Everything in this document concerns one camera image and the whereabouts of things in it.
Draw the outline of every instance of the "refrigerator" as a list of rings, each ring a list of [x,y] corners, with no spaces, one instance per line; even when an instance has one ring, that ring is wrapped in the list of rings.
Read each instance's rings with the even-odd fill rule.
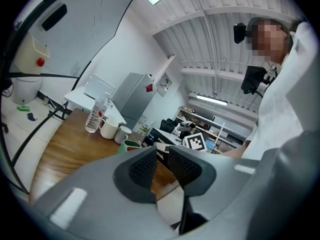
[[[113,96],[115,107],[131,130],[156,94],[156,90],[147,92],[152,83],[147,74],[129,73]]]

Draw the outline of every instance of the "white mug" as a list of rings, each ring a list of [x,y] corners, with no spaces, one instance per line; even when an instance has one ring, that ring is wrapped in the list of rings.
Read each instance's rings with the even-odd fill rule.
[[[102,119],[99,125],[101,136],[105,139],[112,140],[118,130],[118,126],[118,123],[116,123],[112,119]]]
[[[130,134],[132,134],[132,131],[128,127],[125,127],[122,125],[119,127],[118,131],[116,132],[114,136],[114,141],[119,145],[121,145],[121,143],[124,140],[127,140],[129,138]]]

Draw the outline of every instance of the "camera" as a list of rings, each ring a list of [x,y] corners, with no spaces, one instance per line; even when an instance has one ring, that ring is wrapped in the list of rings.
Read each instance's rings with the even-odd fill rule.
[[[246,28],[247,28],[247,26],[245,24],[243,24],[242,22],[233,26],[234,42],[236,44],[239,44],[243,40],[245,40],[245,37],[247,34]]]

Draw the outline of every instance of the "coffee cup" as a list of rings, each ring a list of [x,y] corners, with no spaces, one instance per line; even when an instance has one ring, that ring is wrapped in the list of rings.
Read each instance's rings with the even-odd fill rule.
[[[112,140],[115,137],[118,126],[119,124],[112,119],[102,119],[99,125],[100,135],[107,140]]]
[[[128,127],[121,125],[114,136],[114,141],[121,145],[124,140],[129,138],[130,134],[132,134],[132,131]]]
[[[131,151],[131,150],[136,150],[136,149],[141,149],[142,146],[136,142],[136,141],[133,141],[133,140],[129,140],[129,139],[125,139],[121,146],[119,147],[118,151],[116,152],[116,154],[124,154],[128,151]]]

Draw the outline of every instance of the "plastic water bottle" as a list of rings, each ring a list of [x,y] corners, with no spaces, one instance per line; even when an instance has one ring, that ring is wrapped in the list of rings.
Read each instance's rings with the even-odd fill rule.
[[[111,106],[111,100],[109,97],[110,94],[105,92],[104,95],[98,96],[95,99],[94,106],[85,123],[85,129],[87,132],[93,134],[98,129],[101,119],[104,117],[107,108]]]

